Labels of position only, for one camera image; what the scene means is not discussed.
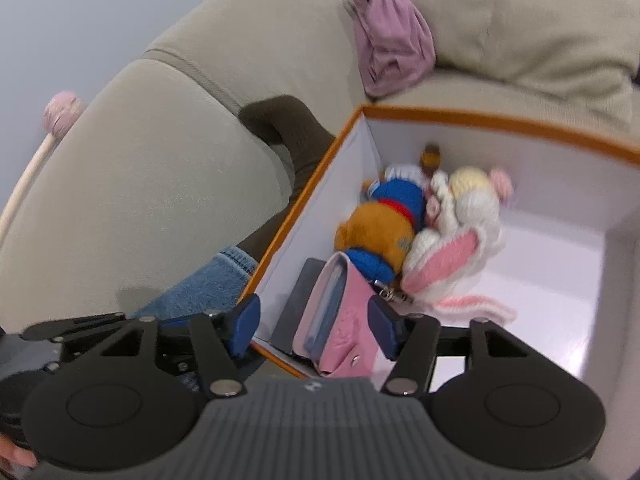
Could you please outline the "person left hand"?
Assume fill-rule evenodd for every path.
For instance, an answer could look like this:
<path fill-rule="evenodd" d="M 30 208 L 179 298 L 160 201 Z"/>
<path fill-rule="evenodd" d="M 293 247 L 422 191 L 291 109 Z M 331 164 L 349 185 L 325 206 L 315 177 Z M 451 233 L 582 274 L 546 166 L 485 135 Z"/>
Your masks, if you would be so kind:
<path fill-rule="evenodd" d="M 32 451 L 25 450 L 15 445 L 14 442 L 4 434 L 0 434 L 0 457 L 2 465 L 20 465 L 28 468 L 35 468 L 37 460 Z"/>

